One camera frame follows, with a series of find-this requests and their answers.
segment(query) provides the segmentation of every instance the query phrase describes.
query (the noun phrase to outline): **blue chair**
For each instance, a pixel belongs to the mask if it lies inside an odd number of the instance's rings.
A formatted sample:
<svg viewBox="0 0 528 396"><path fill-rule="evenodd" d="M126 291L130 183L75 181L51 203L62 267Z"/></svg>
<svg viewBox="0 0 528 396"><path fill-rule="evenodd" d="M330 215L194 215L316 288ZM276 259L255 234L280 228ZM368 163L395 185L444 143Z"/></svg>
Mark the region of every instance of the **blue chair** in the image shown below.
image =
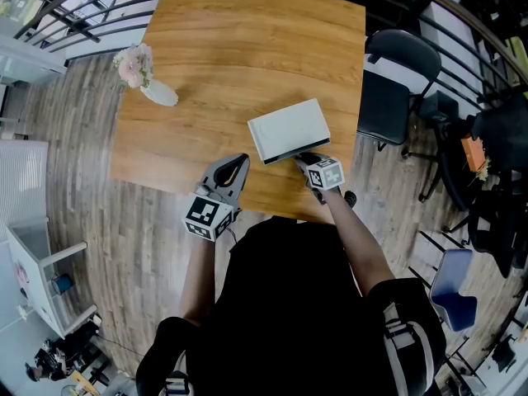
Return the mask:
<svg viewBox="0 0 528 396"><path fill-rule="evenodd" d="M470 328L475 324L477 316L477 298L474 296L462 296L459 291L468 274L473 251L465 249L454 239L444 234L459 247L459 249L445 250L431 237L422 231L420 233L443 251L444 256L438 268L433 267L436 270L436 276L432 285L429 285L411 267L409 267L409 270L430 289L429 300L432 306L453 332L461 332L466 328Z"/></svg>

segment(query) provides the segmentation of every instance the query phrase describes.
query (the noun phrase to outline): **cable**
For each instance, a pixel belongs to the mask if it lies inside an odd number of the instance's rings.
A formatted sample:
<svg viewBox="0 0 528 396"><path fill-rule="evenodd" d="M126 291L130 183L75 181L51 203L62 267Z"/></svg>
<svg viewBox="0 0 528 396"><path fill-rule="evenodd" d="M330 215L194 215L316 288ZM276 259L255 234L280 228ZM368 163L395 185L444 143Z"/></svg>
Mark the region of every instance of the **cable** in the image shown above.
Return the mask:
<svg viewBox="0 0 528 396"><path fill-rule="evenodd" d="M233 235L234 242L235 242L235 243L238 243L238 241L237 241L237 236L234 234L234 231L231 230L230 228L226 228L226 229L228 230L228 232L230 232L230 233Z"/></svg>
<svg viewBox="0 0 528 396"><path fill-rule="evenodd" d="M127 351L133 352L133 353L135 353L136 355L139 355L139 356L141 356L141 357L143 357L143 358L145 357L145 355L142 355L142 354L140 354L139 352L133 351L132 349L129 349L128 347L123 346L123 345L121 345L121 344L118 343L118 342L113 342L112 340L105 339L104 337L101 337L101 336L99 336L98 334L96 334L96 336L99 337L99 338L102 339L102 340L106 340L107 342L113 343L114 345L117 345L118 347L122 347L123 349L126 349Z"/></svg>

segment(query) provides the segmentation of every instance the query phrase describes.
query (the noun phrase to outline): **wooden table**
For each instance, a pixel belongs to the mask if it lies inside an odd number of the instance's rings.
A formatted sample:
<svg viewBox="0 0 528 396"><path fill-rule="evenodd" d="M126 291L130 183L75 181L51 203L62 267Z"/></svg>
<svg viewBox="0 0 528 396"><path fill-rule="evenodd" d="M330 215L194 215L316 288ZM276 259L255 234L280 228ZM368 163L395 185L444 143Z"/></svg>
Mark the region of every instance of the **wooden table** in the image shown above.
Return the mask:
<svg viewBox="0 0 528 396"><path fill-rule="evenodd" d="M111 177L186 194L205 168L248 153L245 210L328 221L292 159L264 166L248 120L317 98L350 171L361 100L365 9L343 0L161 0L144 42L175 107L127 89Z"/></svg>

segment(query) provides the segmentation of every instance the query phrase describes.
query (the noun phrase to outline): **person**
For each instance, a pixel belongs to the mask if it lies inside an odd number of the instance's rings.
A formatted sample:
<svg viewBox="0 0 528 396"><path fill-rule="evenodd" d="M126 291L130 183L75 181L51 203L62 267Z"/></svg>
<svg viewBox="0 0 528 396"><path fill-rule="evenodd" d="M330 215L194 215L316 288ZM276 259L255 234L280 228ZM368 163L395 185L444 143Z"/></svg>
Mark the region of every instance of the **person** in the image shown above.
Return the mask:
<svg viewBox="0 0 528 396"><path fill-rule="evenodd" d="M94 316L65 339L46 340L35 355L35 365L26 363L26 374L32 381L48 379L63 380L75 370L75 361L79 361L90 339L98 333L101 320Z"/></svg>
<svg viewBox="0 0 528 396"><path fill-rule="evenodd" d="M421 281L395 279L341 193L321 193L335 226L253 226L231 250L216 303L215 245L193 237L181 317L159 324L136 373L139 396L170 394L169 379L182 376L181 393L198 396L398 394L384 346L392 303L425 331L440 369L446 339Z"/></svg>

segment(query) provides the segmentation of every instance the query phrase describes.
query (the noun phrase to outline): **orange object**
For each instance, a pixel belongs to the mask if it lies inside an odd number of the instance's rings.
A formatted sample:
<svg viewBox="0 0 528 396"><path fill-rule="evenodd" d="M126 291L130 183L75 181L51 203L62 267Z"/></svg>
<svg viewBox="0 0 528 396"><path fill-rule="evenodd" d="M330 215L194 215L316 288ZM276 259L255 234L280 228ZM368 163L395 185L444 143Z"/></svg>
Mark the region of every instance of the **orange object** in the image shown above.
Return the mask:
<svg viewBox="0 0 528 396"><path fill-rule="evenodd" d="M473 141L473 138L469 134L462 138L461 141L464 147L465 157L468 159L469 170L471 172L479 172L486 163L482 141L480 138Z"/></svg>

